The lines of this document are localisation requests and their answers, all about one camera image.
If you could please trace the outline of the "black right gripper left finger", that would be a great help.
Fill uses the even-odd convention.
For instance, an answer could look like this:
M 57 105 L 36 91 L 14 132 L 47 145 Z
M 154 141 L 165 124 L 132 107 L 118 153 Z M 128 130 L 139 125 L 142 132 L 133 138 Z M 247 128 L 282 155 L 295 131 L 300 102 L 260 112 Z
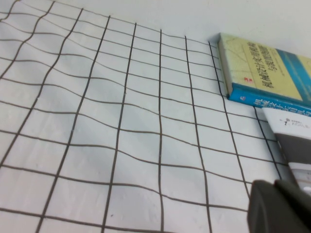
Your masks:
M 298 233 L 300 219 L 277 188 L 269 182 L 252 184 L 247 222 L 251 233 Z

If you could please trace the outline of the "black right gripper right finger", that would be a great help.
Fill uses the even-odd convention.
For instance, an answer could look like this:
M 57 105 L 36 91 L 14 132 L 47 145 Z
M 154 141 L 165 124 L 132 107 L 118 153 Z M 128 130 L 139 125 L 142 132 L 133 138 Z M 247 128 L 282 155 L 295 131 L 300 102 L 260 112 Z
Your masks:
M 275 181 L 275 187 L 283 195 L 299 220 L 311 232 L 311 196 L 298 186 L 284 180 Z

